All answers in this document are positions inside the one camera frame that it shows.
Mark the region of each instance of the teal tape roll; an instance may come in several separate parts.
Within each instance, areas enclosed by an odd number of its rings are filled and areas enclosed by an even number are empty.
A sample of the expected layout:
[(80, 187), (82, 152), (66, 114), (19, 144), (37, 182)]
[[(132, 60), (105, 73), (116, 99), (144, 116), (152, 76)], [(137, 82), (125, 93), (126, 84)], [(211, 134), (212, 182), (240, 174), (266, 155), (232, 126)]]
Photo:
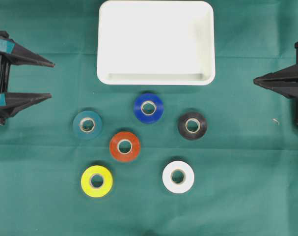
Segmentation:
[(93, 111), (81, 112), (74, 119), (73, 130), (81, 139), (93, 139), (102, 130), (101, 117)]

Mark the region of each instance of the small white debris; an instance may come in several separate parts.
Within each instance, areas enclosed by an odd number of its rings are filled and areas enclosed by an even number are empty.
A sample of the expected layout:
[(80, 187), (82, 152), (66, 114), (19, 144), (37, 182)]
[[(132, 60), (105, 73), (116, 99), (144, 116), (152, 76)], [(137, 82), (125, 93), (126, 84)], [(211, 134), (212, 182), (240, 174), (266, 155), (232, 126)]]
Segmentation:
[(273, 118), (272, 120), (277, 123), (277, 125), (280, 125), (280, 122), (276, 118)]

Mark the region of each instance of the tape roll hole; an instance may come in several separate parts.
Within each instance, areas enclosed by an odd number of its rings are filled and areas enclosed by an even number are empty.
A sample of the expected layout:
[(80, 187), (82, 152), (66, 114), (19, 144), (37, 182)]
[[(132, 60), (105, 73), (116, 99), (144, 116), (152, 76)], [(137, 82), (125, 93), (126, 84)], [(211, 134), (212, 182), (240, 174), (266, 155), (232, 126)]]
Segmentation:
[(117, 145), (117, 149), (121, 154), (128, 154), (131, 152), (133, 144), (128, 139), (122, 139)]
[(90, 184), (93, 188), (100, 188), (104, 183), (103, 176), (99, 174), (95, 174), (91, 177)]
[(185, 181), (185, 173), (181, 170), (174, 170), (172, 172), (171, 178), (175, 184), (181, 184)]
[(144, 113), (146, 116), (151, 116), (155, 113), (157, 110), (157, 106), (154, 104), (152, 101), (145, 101), (141, 105), (141, 111)]
[(190, 118), (186, 121), (186, 130), (191, 133), (197, 133), (201, 129), (201, 123), (196, 118)]
[(80, 121), (80, 130), (85, 133), (90, 133), (95, 128), (95, 121), (90, 117), (83, 118)]

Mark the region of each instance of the white tape roll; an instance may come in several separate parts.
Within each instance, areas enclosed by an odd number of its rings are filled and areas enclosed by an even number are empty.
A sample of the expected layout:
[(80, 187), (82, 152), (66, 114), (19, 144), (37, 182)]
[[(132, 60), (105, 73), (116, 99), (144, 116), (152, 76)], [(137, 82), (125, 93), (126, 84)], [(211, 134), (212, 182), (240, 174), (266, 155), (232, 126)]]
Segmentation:
[[(176, 183), (172, 179), (172, 175), (175, 171), (183, 173), (184, 178), (180, 183)], [(162, 180), (165, 187), (172, 193), (185, 193), (193, 185), (194, 173), (190, 165), (183, 161), (173, 161), (169, 163), (163, 170)]]

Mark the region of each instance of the yellow tape roll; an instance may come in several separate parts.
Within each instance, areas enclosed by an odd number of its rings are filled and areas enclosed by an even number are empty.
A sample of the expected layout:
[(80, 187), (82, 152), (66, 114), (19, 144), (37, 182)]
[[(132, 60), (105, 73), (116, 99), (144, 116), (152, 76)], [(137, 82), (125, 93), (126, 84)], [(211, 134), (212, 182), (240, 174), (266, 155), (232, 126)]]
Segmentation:
[[(96, 188), (92, 185), (92, 178), (99, 175), (103, 178), (103, 184)], [(113, 186), (113, 176), (103, 166), (91, 166), (86, 169), (81, 177), (81, 187), (86, 195), (92, 198), (100, 198), (106, 195)]]

